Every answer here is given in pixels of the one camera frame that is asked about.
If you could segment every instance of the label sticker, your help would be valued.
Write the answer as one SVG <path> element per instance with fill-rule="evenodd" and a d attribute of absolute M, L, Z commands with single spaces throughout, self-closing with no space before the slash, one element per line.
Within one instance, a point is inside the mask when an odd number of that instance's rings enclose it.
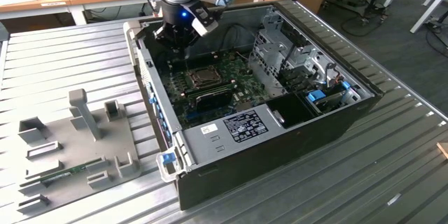
<path fill-rule="evenodd" d="M 203 134 L 206 135 L 210 132 L 214 132 L 218 130 L 216 124 L 211 124 L 208 126 L 202 127 Z"/>
<path fill-rule="evenodd" d="M 54 5 L 67 5 L 66 2 L 54 2 L 54 3 L 44 3 L 44 4 L 40 4 L 42 6 L 54 6 Z"/>
<path fill-rule="evenodd" d="M 226 119 L 224 124 L 239 143 L 270 131 L 255 110 Z"/>

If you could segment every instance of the cable on floor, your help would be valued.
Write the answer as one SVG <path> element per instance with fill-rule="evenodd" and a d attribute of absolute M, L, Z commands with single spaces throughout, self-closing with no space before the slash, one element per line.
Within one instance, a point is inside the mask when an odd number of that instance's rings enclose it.
<path fill-rule="evenodd" d="M 434 36 L 436 36 L 435 35 L 435 32 L 431 30 L 431 29 L 428 29 L 428 31 L 427 31 L 427 36 L 426 36 L 426 38 L 427 38 L 427 44 L 428 44 L 428 46 L 442 55 L 442 56 L 444 56 L 444 57 L 447 57 L 448 58 L 448 56 L 432 45 L 432 43 L 431 43 L 431 41 L 430 41 L 430 33 L 432 33 L 432 35 Z"/>
<path fill-rule="evenodd" d="M 347 32 L 350 35 L 352 35 L 352 36 L 355 36 L 355 37 L 366 37 L 366 36 L 368 36 L 376 29 L 379 29 L 379 27 L 382 26 L 382 23 L 380 23 L 378 26 L 375 26 L 371 30 L 368 30 L 366 33 L 363 33 L 363 34 L 355 34 L 355 33 L 352 33 L 351 31 L 347 30 L 346 25 L 347 25 L 348 22 L 356 20 L 359 17 L 360 17 L 360 16 L 356 15 L 354 18 L 350 18 L 348 20 L 346 20 L 346 21 L 342 23 L 342 29 L 343 29 L 344 32 Z"/>

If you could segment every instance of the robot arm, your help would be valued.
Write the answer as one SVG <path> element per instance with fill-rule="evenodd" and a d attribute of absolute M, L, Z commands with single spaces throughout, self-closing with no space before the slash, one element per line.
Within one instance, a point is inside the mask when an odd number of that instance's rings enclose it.
<path fill-rule="evenodd" d="M 228 5 L 234 0 L 216 0 Z M 200 0 L 162 0 L 163 26 L 155 32 L 156 40 L 182 56 L 186 48 L 218 27 L 220 13 L 211 12 Z"/>

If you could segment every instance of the metal table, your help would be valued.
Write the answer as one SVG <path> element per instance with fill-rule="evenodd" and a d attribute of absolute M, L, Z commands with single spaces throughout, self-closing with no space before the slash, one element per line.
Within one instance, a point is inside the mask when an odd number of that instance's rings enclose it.
<path fill-rule="evenodd" d="M 2 123 L 8 121 L 7 109 L 52 110 L 66 87 L 80 85 L 95 101 L 115 97 L 126 103 L 144 166 L 140 178 L 26 223 L 448 221 L 448 161 L 436 147 L 448 137 L 446 116 L 300 4 L 291 0 L 282 4 L 387 91 L 386 97 L 338 141 L 187 211 L 179 210 L 174 184 L 160 179 L 154 159 L 158 144 L 128 60 L 123 21 L 12 35 L 0 58 Z M 23 108 L 11 107 L 14 99 Z M 43 116 L 54 120 L 66 114 L 59 110 Z M 3 223 L 22 218 L 12 203 L 16 171 L 10 125 L 0 125 Z"/>

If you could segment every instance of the gray carpet floor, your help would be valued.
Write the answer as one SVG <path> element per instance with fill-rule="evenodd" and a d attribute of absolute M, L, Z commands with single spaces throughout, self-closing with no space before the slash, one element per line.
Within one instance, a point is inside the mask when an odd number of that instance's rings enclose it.
<path fill-rule="evenodd" d="M 423 2 L 424 0 L 395 0 L 384 24 L 364 37 L 352 36 L 342 29 L 342 23 L 356 16 L 352 12 L 330 6 L 320 10 L 319 15 L 394 75 L 448 114 L 448 58 L 427 44 L 426 27 L 416 34 L 410 32 L 427 9 L 422 5 Z M 434 15 L 439 16 L 447 10 L 448 8 L 442 5 Z M 347 30 L 360 34 L 378 24 L 376 20 L 362 27 L 360 21 L 355 20 L 347 23 Z M 432 34 L 428 39 L 440 51 L 447 51 Z"/>

